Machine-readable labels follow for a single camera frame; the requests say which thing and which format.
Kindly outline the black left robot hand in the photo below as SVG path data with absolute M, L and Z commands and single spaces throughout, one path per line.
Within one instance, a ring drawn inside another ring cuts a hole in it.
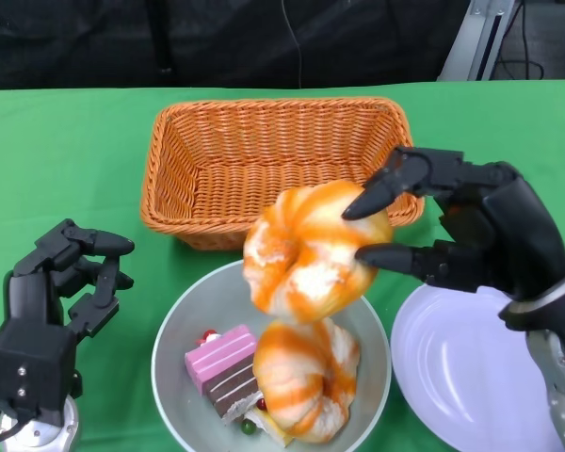
M 0 327 L 0 413 L 64 423 L 65 402 L 82 383 L 76 350 L 119 310 L 116 293 L 134 284 L 120 259 L 135 244 L 67 218 L 7 274 Z

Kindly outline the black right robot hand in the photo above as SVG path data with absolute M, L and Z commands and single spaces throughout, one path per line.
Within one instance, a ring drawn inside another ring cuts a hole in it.
M 403 193 L 437 202 L 449 240 L 364 246 L 356 253 L 359 262 L 446 289 L 493 287 L 516 300 L 534 299 L 565 279 L 557 225 L 512 165 L 478 165 L 462 152 L 397 146 L 342 217 L 370 217 Z

